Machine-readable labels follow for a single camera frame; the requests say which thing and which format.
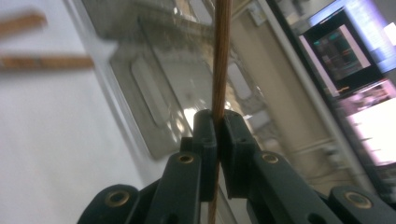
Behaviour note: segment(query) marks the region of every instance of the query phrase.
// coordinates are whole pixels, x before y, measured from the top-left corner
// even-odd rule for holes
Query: wooden stick
[[[0,56],[0,70],[92,68],[89,56]]]
[[[46,22],[45,16],[37,12],[22,13],[14,19],[0,21],[0,38],[42,26]]]
[[[231,23],[231,0],[217,0],[215,12],[215,55],[213,68],[213,89],[212,89],[212,116],[215,130],[219,139],[219,128],[224,117],[225,90],[227,83],[227,67],[230,46],[230,23]],[[216,223],[217,197],[219,189],[219,155],[220,147],[218,147],[218,161],[216,164],[216,187],[215,198],[209,204],[208,223]]]

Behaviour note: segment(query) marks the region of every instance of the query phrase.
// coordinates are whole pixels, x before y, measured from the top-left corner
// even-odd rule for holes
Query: wooden dowel
[[[0,21],[0,38],[42,26],[46,23],[44,15],[37,12],[25,12],[16,18]]]
[[[0,56],[0,70],[91,68],[89,56]]]
[[[219,128],[224,117],[227,83],[228,55],[230,47],[231,0],[217,0],[215,10],[215,52],[212,89],[212,116],[219,140]],[[208,223],[216,223],[217,195],[219,188],[219,159],[216,164],[215,198],[209,203]]]

